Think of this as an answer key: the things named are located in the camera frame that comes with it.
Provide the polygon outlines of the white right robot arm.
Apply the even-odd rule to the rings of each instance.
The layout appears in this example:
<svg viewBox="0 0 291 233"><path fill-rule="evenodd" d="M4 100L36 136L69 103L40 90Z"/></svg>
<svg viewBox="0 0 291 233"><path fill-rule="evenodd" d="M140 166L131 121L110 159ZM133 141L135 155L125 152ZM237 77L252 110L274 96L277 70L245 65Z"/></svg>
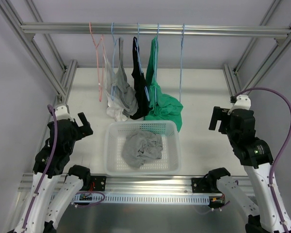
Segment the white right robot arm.
<svg viewBox="0 0 291 233"><path fill-rule="evenodd" d="M256 201L253 202L234 183L225 168L208 173L207 188L221 192L246 220L248 233L291 233L291 219L276 185L271 168L275 164L268 144L256 137L254 112L245 109L214 107L209 129L227 135L233 152L244 167Z"/></svg>

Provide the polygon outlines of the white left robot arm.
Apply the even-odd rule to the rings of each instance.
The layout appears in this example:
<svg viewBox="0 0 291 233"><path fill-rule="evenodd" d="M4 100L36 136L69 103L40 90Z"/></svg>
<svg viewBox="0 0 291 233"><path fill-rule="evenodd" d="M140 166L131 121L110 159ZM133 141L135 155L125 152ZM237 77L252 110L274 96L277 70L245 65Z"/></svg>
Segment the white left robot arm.
<svg viewBox="0 0 291 233"><path fill-rule="evenodd" d="M65 177L64 185L51 199L64 167L70 160L75 143L93 134L90 123L83 112L78 113L82 122L53 113L48 123L49 137L35 157L33 181L15 233L54 233L72 198L80 190L90 187L90 169L80 165L72 166Z"/></svg>

